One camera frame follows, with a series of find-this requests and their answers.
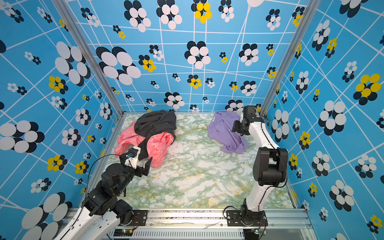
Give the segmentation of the purple cloth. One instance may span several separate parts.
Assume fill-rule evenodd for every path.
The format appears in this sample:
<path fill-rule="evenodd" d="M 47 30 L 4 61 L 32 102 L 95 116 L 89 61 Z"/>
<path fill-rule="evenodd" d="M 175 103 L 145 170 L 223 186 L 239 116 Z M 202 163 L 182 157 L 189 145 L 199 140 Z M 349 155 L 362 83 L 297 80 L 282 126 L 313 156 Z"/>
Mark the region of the purple cloth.
<path fill-rule="evenodd" d="M 248 142 L 244 136 L 233 132 L 235 121 L 240 120 L 240 115 L 234 112 L 216 112 L 208 126 L 209 138 L 223 145 L 221 151 L 225 153 L 243 153 Z"/>

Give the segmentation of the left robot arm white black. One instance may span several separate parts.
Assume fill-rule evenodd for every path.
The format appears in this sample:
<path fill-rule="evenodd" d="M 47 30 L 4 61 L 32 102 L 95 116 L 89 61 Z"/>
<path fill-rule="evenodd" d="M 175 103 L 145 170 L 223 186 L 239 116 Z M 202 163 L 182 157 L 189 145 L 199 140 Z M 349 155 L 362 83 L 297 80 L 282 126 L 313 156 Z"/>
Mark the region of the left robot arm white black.
<path fill-rule="evenodd" d="M 144 114 L 134 122 L 133 135 L 129 140 L 140 138 L 139 145 L 117 154 L 119 163 L 114 163 L 102 173 L 96 187 L 86 194 L 85 199 L 70 222 L 57 235 L 58 240 L 101 240 L 110 238 L 110 232 L 117 226 L 131 226 L 127 233 L 132 235 L 138 227 L 145 226 L 147 210 L 134 210 L 118 197 L 126 195 L 128 184 L 134 177 L 148 176 L 153 164 L 154 154 L 148 145 L 162 134 L 174 140 L 176 114 L 158 111 Z"/>

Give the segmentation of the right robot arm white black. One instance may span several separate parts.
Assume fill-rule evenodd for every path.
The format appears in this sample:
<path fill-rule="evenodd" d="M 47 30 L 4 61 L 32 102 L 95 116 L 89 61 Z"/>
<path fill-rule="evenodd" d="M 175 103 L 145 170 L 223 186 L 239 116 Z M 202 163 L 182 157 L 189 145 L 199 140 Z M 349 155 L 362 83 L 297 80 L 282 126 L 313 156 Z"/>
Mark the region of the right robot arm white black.
<path fill-rule="evenodd" d="M 246 226 L 255 222 L 267 226 L 265 203 L 272 190 L 287 184 L 288 151 L 274 142 L 261 117 L 241 117 L 233 131 L 253 137 L 258 147 L 253 165 L 255 183 L 241 206 L 241 221 Z"/>

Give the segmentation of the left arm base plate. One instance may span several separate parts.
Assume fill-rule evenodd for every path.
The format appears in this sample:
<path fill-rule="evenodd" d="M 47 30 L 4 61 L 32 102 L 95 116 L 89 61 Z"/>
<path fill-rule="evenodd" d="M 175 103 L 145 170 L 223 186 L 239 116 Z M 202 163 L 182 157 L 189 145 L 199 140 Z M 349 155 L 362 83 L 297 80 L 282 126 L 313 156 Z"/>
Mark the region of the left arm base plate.
<path fill-rule="evenodd" d="M 148 219 L 148 210 L 130 210 L 121 217 L 121 226 L 145 226 Z"/>

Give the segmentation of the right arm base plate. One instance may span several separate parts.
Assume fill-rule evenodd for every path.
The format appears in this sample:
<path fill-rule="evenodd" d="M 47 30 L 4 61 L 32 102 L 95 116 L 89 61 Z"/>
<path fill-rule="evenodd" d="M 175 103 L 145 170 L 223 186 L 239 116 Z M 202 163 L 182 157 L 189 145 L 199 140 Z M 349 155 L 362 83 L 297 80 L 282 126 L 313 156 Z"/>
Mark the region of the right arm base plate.
<path fill-rule="evenodd" d="M 267 227 L 268 220 L 264 211 L 241 213 L 237 210 L 226 210 L 224 217 L 229 227 Z"/>

